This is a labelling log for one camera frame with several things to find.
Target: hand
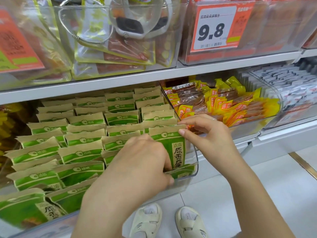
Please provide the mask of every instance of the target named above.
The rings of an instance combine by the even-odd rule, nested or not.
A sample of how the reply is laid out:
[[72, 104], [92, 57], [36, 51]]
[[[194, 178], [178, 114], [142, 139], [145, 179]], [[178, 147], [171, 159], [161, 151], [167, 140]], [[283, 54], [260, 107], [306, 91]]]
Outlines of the hand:
[[195, 145], [225, 178], [235, 178], [237, 172], [249, 168], [240, 156], [229, 128], [222, 122], [202, 114], [185, 118], [178, 124], [194, 125], [196, 130], [207, 133], [206, 137], [200, 137], [186, 129], [179, 131], [180, 135]]
[[110, 193], [116, 202], [124, 203], [133, 212], [174, 183], [172, 176], [164, 174], [163, 169], [172, 169], [164, 146], [148, 134], [133, 137], [86, 192], [83, 204]]

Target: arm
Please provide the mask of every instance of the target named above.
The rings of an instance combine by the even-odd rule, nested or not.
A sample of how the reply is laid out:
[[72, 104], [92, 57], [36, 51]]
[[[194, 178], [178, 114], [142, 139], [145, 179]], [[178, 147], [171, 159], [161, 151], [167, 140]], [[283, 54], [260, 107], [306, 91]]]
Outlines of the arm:
[[72, 238], [121, 237], [125, 220], [145, 201], [174, 183], [164, 146], [149, 135], [133, 137], [85, 193]]
[[189, 130], [180, 131], [228, 180], [243, 237], [295, 238], [259, 178], [240, 156], [227, 126], [208, 115], [188, 117], [179, 124], [195, 125], [208, 134], [203, 138]]

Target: price tag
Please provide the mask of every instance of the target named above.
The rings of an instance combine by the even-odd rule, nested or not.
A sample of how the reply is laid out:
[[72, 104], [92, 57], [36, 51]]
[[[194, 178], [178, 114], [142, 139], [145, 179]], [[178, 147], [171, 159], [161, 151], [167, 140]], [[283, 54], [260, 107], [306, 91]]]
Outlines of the price tag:
[[197, 7], [191, 52], [237, 47], [255, 2]]
[[9, 12], [0, 7], [0, 73], [44, 68]]

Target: price number 9.8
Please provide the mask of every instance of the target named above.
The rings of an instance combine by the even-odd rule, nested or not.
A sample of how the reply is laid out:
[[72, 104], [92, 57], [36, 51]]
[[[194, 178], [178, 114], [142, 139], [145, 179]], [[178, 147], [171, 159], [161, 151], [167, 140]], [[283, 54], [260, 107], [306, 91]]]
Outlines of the price number 9.8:
[[212, 37], [221, 37], [221, 35], [224, 33], [224, 23], [220, 23], [216, 26], [216, 31], [214, 34], [209, 35], [209, 26], [207, 24], [202, 25], [201, 28], [199, 29], [199, 35], [200, 37], [198, 38], [198, 41], [203, 41], [207, 38], [209, 35], [208, 39], [212, 39]]

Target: white tile floor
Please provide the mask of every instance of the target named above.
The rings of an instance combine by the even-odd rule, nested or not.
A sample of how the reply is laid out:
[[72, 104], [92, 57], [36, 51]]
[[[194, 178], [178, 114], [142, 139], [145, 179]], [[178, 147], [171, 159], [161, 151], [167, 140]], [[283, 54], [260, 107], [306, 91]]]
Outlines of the white tile floor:
[[[317, 169], [317, 146], [298, 154]], [[315, 238], [317, 234], [317, 180], [289, 155], [252, 167], [275, 205], [297, 238]], [[158, 202], [163, 220], [157, 238], [179, 238], [175, 212], [186, 205], [200, 212], [211, 238], [230, 238], [240, 231], [232, 194], [222, 176], [192, 184], [188, 189]], [[134, 214], [125, 222], [128, 237]]]

